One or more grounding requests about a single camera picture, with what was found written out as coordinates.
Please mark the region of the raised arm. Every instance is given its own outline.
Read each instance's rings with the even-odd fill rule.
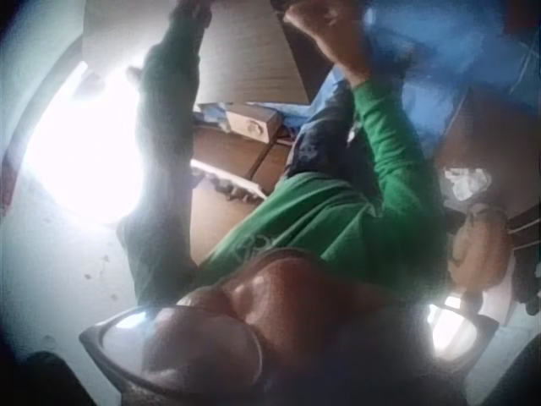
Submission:
[[[388,286],[409,285],[411,291],[416,290],[412,284],[423,280],[435,288],[440,282],[435,279],[445,272],[429,272],[427,277],[425,270],[445,266],[439,185],[399,98],[372,78],[358,16],[353,0],[305,0],[286,14],[342,69],[374,153],[382,199],[373,202],[375,216],[360,217],[363,233],[369,236],[365,239],[368,263],[374,269],[389,270],[387,275],[378,275],[379,281],[387,278]],[[377,266],[382,261],[386,266]],[[394,272],[393,266],[387,266],[391,261],[415,270]]]
[[[199,47],[210,10],[181,0],[162,42],[141,72],[137,141],[144,185],[137,208],[118,226],[140,304],[175,302],[189,289],[196,266],[190,256],[190,161],[199,88]]]

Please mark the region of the blue cloth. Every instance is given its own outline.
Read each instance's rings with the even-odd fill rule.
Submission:
[[[504,36],[501,0],[373,0],[360,18],[374,70],[402,88],[426,156],[433,155],[470,85],[488,86],[532,114],[541,111],[539,32]],[[298,129],[341,79],[333,69],[311,106],[264,105]]]

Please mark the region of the nose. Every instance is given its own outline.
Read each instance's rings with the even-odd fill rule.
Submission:
[[[177,302],[177,305],[193,306],[214,313],[237,317],[229,296],[215,286],[205,286],[195,289]]]

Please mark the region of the box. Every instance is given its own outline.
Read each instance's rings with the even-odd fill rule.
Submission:
[[[232,104],[226,115],[233,132],[266,144],[281,126],[281,115],[265,107]]]

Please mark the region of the green long-sleeve shirt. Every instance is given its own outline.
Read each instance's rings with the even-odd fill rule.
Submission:
[[[396,97],[375,80],[353,94],[374,153],[381,200],[368,201],[347,182],[320,173],[293,176],[195,270],[189,256],[189,160],[202,30],[193,20],[176,18],[145,63],[139,142],[153,152],[144,154],[139,208],[119,230],[139,301],[179,299],[277,247],[311,251],[336,274],[404,297],[437,294],[446,272],[436,177]]]

